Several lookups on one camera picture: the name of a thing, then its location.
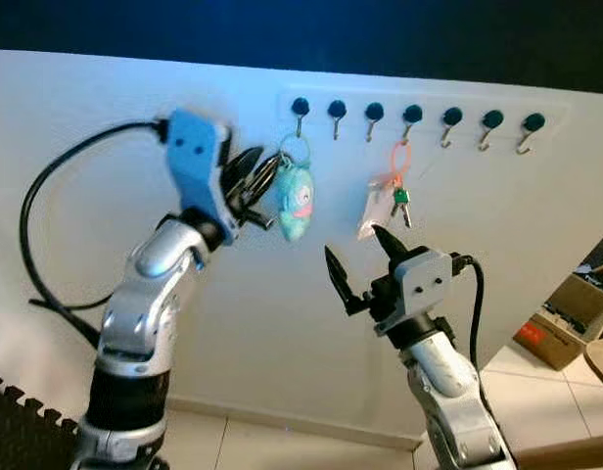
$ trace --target robotic arm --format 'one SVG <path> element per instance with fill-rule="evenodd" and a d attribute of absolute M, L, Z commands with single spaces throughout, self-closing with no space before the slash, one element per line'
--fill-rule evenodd
<path fill-rule="evenodd" d="M 168 468 L 156 453 L 182 281 L 203 271 L 221 244 L 234 243 L 246 221 L 271 225 L 251 206 L 273 182 L 279 155 L 252 172 L 262 148 L 228 161 L 230 140 L 229 128 L 185 111 L 168 121 L 168 165 L 183 211 L 133 251 L 110 298 L 71 470 Z"/>
<path fill-rule="evenodd" d="M 476 368 L 454 348 L 445 318 L 429 314 L 447 295 L 451 278 L 473 259 L 427 247 L 408 251 L 384 228 L 374 230 L 389 255 L 389 274 L 372 281 L 362 298 L 352 293 L 345 270 L 325 248 L 330 279 L 347 314 L 368 308 L 377 335 L 388 336 L 399 350 L 442 469 L 515 469 Z"/>

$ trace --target blue plush toy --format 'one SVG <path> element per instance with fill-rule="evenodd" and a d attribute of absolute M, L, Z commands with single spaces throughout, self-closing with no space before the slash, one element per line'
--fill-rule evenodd
<path fill-rule="evenodd" d="M 309 167 L 309 161 L 296 164 L 291 157 L 283 154 L 278 168 L 280 226 L 289 242 L 299 240 L 310 225 L 314 185 Z"/>

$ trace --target black cable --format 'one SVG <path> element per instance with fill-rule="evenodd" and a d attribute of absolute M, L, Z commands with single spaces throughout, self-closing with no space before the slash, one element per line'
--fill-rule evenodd
<path fill-rule="evenodd" d="M 29 214 L 31 212 L 32 203 L 34 202 L 34 199 L 36 198 L 36 195 L 38 194 L 38 191 L 40 190 L 41 186 L 47 180 L 47 178 L 49 178 L 49 176 L 54 171 L 56 171 L 61 165 L 69 161 L 71 158 L 73 158 L 83 150 L 96 144 L 97 142 L 100 142 L 122 131 L 138 128 L 151 128 L 158 133 L 162 141 L 164 141 L 166 138 L 166 121 L 129 122 L 95 134 L 87 138 L 86 140 L 83 140 L 74 147 L 68 149 L 66 152 L 64 152 L 55 160 L 53 160 L 50 164 L 48 164 L 40 172 L 40 174 L 36 176 L 36 179 L 34 179 L 34 182 L 31 184 L 31 186 L 27 190 L 27 193 L 25 194 L 23 204 L 21 206 L 21 214 L 19 217 L 19 244 L 21 248 L 21 255 L 23 257 L 23 264 L 25 265 L 25 269 L 27 270 L 29 279 L 31 280 L 32 284 L 34 285 L 38 293 L 41 295 L 41 297 L 45 300 L 46 307 L 57 312 L 71 326 L 73 326 L 73 328 L 75 328 L 82 336 L 84 336 L 84 338 L 86 338 L 86 340 L 94 348 L 97 348 L 97 345 L 99 343 L 99 332 L 90 324 L 88 324 L 81 318 L 75 316 L 71 312 L 71 308 L 66 305 L 63 305 L 45 285 L 42 278 L 40 277 L 40 274 L 38 273 L 38 270 L 36 269 L 36 265 L 34 263 L 31 254 L 31 249 L 29 246 Z"/>
<path fill-rule="evenodd" d="M 89 310 L 89 309 L 95 308 L 97 306 L 102 306 L 107 301 L 109 301 L 110 297 L 112 297 L 112 296 L 113 296 L 112 294 L 108 294 L 103 299 L 100 299 L 99 301 L 91 302 L 90 304 L 65 305 L 65 307 L 68 308 L 69 310 Z M 27 302 L 33 306 L 42 306 L 43 308 L 47 308 L 48 310 L 55 311 L 52 306 L 47 304 L 45 301 L 41 301 L 40 299 L 29 299 L 29 301 L 27 301 Z"/>
<path fill-rule="evenodd" d="M 492 408 L 490 407 L 490 403 L 488 402 L 487 393 L 485 392 L 485 388 L 483 386 L 482 377 L 480 376 L 480 367 L 478 366 L 478 331 L 480 329 L 480 317 L 482 316 L 482 304 L 485 299 L 485 272 L 482 269 L 482 265 L 478 262 L 477 259 L 465 255 L 462 256 L 465 265 L 469 264 L 474 268 L 474 272 L 476 274 L 476 299 L 474 300 L 474 313 L 471 318 L 471 330 L 469 332 L 469 358 L 471 363 L 474 364 L 476 368 L 476 373 L 478 374 L 478 380 L 480 382 L 480 399 L 482 400 L 485 409 L 490 414 L 490 417 L 497 425 L 499 429 L 499 434 L 501 435 L 501 439 L 504 440 L 506 444 L 506 448 L 510 453 L 510 457 L 513 459 L 515 464 L 517 461 L 515 460 L 515 456 L 513 455 L 510 446 L 508 445 L 508 440 L 504 436 L 504 433 L 501 430 L 501 426 L 499 422 L 495 418 Z"/>

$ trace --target dark background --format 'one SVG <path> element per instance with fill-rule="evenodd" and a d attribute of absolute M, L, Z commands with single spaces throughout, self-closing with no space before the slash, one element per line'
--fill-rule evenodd
<path fill-rule="evenodd" d="M 603 93 L 603 0 L 0 0 L 0 49 Z"/>

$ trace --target green key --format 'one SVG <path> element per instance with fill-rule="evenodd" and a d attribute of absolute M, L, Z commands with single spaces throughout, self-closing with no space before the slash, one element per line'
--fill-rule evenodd
<path fill-rule="evenodd" d="M 408 204 L 408 201 L 410 201 L 408 191 L 403 188 L 395 188 L 393 191 L 393 197 L 396 204 Z"/>

